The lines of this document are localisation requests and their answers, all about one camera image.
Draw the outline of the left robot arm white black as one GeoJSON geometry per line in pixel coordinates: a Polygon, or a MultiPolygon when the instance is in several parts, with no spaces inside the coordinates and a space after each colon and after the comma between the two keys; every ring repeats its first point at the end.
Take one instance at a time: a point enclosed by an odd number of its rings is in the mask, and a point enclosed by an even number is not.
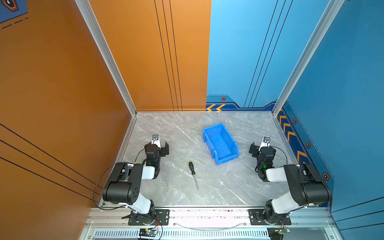
{"type": "Polygon", "coordinates": [[[145,145],[143,163],[119,162],[112,169],[103,190],[103,200],[131,209],[128,218],[150,225],[156,221],[155,204],[140,193],[142,180],[154,180],[159,176],[161,157],[169,154],[169,144],[159,147],[155,143],[145,145]]]}

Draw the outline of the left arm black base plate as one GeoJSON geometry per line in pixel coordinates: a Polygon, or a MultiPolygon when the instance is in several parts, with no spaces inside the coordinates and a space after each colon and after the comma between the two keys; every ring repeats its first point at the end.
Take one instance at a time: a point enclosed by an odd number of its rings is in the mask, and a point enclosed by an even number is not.
{"type": "Polygon", "coordinates": [[[155,226],[158,222],[160,222],[162,226],[168,226],[169,220],[170,220],[169,209],[155,209],[145,215],[131,212],[128,225],[129,226],[155,226]]]}

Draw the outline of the black handled screwdriver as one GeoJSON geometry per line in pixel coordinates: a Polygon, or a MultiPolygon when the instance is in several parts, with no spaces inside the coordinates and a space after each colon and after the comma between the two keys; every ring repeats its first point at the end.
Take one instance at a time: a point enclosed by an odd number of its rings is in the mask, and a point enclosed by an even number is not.
{"type": "Polygon", "coordinates": [[[189,161],[189,168],[191,170],[192,176],[194,177],[196,187],[199,191],[200,189],[199,189],[199,185],[198,185],[197,178],[196,178],[196,172],[195,172],[194,164],[191,161],[189,161]]]}

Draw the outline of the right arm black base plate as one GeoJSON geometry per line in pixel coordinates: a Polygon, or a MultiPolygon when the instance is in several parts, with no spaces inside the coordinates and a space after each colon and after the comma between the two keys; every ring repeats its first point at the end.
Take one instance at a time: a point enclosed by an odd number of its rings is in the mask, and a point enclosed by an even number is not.
{"type": "Polygon", "coordinates": [[[290,226],[292,224],[288,214],[266,213],[262,209],[250,209],[248,214],[252,226],[280,225],[281,223],[285,226],[290,226]]]}

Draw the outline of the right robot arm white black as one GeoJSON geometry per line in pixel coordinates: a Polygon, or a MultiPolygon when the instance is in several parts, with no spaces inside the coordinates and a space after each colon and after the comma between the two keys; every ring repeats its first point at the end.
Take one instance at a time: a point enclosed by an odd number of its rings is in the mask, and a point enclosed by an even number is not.
{"type": "Polygon", "coordinates": [[[289,187],[286,194],[268,200],[262,212],[253,214],[255,219],[270,225],[283,224],[293,211],[332,201],[331,189],[314,165],[284,165],[275,168],[273,160],[276,149],[268,141],[262,142],[260,146],[252,143],[249,153],[257,159],[255,172],[263,182],[287,183],[289,187]]]}

